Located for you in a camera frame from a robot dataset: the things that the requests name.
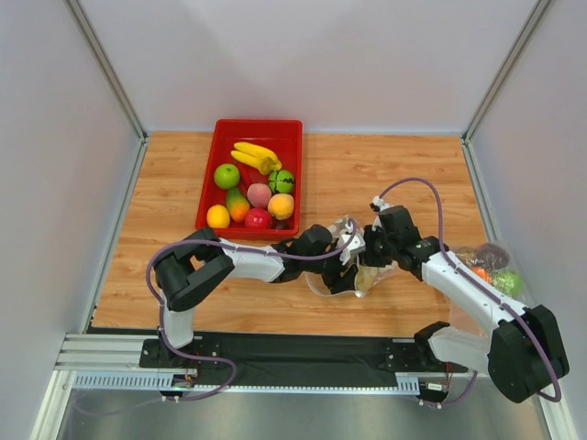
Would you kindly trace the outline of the yellow pear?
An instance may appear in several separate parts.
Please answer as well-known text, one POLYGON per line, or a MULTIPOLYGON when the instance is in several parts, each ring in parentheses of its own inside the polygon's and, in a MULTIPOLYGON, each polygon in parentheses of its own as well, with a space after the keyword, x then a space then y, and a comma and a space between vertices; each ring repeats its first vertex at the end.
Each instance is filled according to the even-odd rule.
POLYGON ((366 294, 368 290, 375 284, 378 275, 379 268, 359 266, 359 270, 355 278, 356 290, 362 294, 366 294))

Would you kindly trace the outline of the polka dot zip bag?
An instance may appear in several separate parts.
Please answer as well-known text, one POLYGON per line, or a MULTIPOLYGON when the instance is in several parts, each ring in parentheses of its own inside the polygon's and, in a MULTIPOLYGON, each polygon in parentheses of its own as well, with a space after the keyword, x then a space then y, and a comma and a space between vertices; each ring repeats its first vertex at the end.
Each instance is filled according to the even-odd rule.
POLYGON ((319 273, 306 272, 305 282, 309 289, 321 297, 354 295, 363 298, 379 282, 389 278, 397 268, 392 262, 384 267, 369 267, 360 262, 367 250, 360 224, 345 215, 327 227, 332 242, 326 253, 337 251, 337 255, 321 260, 324 268, 319 273))

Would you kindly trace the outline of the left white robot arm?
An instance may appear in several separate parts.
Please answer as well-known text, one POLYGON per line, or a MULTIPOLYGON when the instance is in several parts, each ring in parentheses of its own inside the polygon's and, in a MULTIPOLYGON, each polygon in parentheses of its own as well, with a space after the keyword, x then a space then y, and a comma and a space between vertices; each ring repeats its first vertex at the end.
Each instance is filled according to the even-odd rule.
POLYGON ((145 272, 147 286, 160 305, 164 344, 179 350, 194 340, 195 307, 227 279, 285 283, 308 272, 344 283, 365 242, 352 219, 342 228, 313 225, 297 238, 265 247, 239 245, 205 227, 161 248, 145 272))

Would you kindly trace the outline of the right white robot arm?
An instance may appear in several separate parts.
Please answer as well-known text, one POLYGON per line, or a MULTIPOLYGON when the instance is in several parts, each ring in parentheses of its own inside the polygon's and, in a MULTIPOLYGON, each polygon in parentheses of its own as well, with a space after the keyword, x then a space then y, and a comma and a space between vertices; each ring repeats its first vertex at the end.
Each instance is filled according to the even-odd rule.
POLYGON ((363 262, 394 262, 442 292, 482 329, 475 335, 436 322, 415 334, 426 357, 453 363, 490 377, 511 402, 538 395, 559 402, 559 381, 570 371, 554 313, 529 307, 500 292, 459 261, 435 236, 422 237, 401 205, 371 203, 372 224, 364 228, 363 262))

